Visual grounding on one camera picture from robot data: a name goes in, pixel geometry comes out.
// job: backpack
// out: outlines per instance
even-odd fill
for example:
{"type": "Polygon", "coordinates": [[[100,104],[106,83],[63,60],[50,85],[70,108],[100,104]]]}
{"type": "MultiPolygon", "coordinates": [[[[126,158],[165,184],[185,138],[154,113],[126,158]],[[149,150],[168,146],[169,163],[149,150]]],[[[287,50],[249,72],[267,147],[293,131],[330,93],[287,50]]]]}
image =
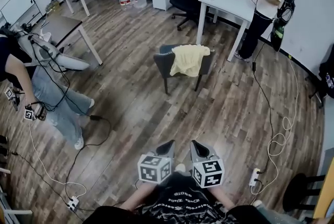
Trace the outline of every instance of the backpack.
{"type": "Polygon", "coordinates": [[[293,16],[296,5],[294,0],[284,0],[282,7],[277,11],[277,18],[280,18],[284,26],[290,21],[293,16]]]}

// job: yellow cloth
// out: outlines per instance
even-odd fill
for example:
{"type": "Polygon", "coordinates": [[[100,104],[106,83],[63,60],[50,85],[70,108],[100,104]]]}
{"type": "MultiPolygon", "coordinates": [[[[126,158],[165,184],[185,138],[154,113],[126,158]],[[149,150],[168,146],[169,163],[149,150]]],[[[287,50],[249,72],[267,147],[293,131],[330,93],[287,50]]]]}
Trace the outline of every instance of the yellow cloth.
{"type": "Polygon", "coordinates": [[[201,45],[184,45],[172,49],[175,60],[170,75],[181,73],[187,76],[198,76],[203,56],[210,55],[210,49],[201,45]]]}

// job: light blue jeans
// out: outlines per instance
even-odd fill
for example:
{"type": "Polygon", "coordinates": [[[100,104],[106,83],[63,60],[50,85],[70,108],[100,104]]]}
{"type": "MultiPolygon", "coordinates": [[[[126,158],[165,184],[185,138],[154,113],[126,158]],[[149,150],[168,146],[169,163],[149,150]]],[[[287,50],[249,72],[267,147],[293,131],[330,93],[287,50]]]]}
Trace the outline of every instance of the light blue jeans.
{"type": "MultiPolygon", "coordinates": [[[[64,93],[51,81],[50,77],[41,66],[36,68],[31,82],[33,93],[39,101],[49,105],[56,105],[64,96],[64,93]]],[[[67,90],[67,87],[60,85],[58,82],[57,84],[64,92],[67,90]]],[[[77,104],[82,112],[88,112],[91,104],[90,98],[71,89],[68,90],[66,96],[77,104]]],[[[67,97],[61,101],[54,112],[47,112],[46,120],[74,145],[82,135],[77,114],[84,114],[67,97]]]]}

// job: brown table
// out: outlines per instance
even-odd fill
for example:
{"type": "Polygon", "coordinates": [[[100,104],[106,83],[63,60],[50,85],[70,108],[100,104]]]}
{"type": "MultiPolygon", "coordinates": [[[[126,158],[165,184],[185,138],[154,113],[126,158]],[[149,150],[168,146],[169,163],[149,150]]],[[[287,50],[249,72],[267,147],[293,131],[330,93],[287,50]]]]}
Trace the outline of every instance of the brown table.
{"type": "MultiPolygon", "coordinates": [[[[46,22],[49,23],[43,27],[43,33],[51,33],[51,42],[57,49],[64,48],[70,39],[79,33],[98,63],[100,65],[103,63],[84,30],[82,21],[59,15],[51,15],[47,18],[46,22]]],[[[40,33],[40,29],[40,27],[35,28],[34,32],[40,33]]]]}

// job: jeans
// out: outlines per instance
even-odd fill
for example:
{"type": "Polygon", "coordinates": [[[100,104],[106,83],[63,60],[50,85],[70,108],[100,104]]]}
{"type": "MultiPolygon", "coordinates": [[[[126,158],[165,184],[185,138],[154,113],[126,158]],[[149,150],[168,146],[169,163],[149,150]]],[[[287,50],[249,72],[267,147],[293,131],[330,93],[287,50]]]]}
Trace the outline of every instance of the jeans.
{"type": "Polygon", "coordinates": [[[257,40],[270,26],[271,22],[272,19],[262,15],[257,10],[255,11],[253,21],[247,31],[245,41],[238,52],[242,58],[247,59],[252,56],[257,46],[257,40]]]}
{"type": "MultiPolygon", "coordinates": [[[[51,81],[51,78],[41,66],[36,68],[31,82],[33,93],[39,101],[49,105],[56,105],[64,96],[63,92],[51,81]]],[[[67,87],[60,84],[58,85],[64,92],[67,90],[67,87]]],[[[82,130],[78,122],[77,114],[84,115],[82,112],[88,112],[91,99],[71,89],[68,90],[66,96],[67,97],[65,97],[55,108],[54,112],[47,112],[46,120],[74,145],[82,136],[82,130]],[[81,111],[69,100],[69,98],[78,105],[81,111]]]]}

